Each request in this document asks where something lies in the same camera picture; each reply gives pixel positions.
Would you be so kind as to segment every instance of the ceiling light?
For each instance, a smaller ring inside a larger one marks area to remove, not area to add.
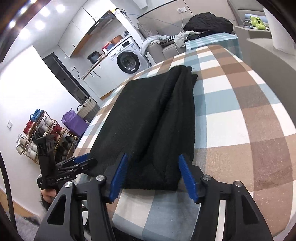
[[[37,28],[38,30],[42,30],[45,27],[45,23],[42,22],[41,20],[36,21],[35,23],[35,28]]]
[[[40,14],[44,17],[47,17],[48,15],[50,15],[50,11],[48,10],[47,7],[43,7],[41,10],[40,10]]]
[[[20,14],[24,14],[27,11],[28,7],[22,7],[20,10]]]
[[[64,12],[65,11],[65,6],[63,5],[63,4],[59,4],[59,5],[57,5],[57,7],[56,7],[56,10],[59,12],[59,13],[62,13],[62,12]]]
[[[27,39],[27,38],[30,37],[30,31],[27,30],[26,28],[23,28],[23,29],[20,31],[19,36],[20,36],[21,39]]]
[[[13,28],[15,26],[15,20],[11,20],[9,23],[9,27]]]

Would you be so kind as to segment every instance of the washing machine door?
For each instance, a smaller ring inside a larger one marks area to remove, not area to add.
[[[117,65],[123,72],[133,74],[140,68],[140,60],[135,53],[126,51],[118,55]]]

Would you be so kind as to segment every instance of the blue shoe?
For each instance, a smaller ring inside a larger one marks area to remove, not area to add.
[[[41,116],[40,115],[35,115],[35,113],[30,115],[30,120],[32,122],[38,122],[40,120],[40,118],[41,118]]]
[[[36,109],[35,110],[35,115],[40,115],[42,116],[44,114],[44,110]]]

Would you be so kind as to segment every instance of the orange pot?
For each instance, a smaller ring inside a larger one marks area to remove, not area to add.
[[[111,40],[111,43],[115,45],[115,44],[119,43],[120,40],[122,40],[122,39],[123,39],[123,37],[121,35],[118,35],[117,37],[115,37],[114,39]]]

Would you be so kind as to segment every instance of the green object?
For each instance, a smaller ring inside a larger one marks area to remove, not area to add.
[[[259,17],[251,16],[251,23],[252,23],[252,26],[258,29],[266,30],[265,24],[262,22],[262,20]]]
[[[263,24],[256,24],[256,28],[260,29],[260,30],[266,30],[266,27]]]

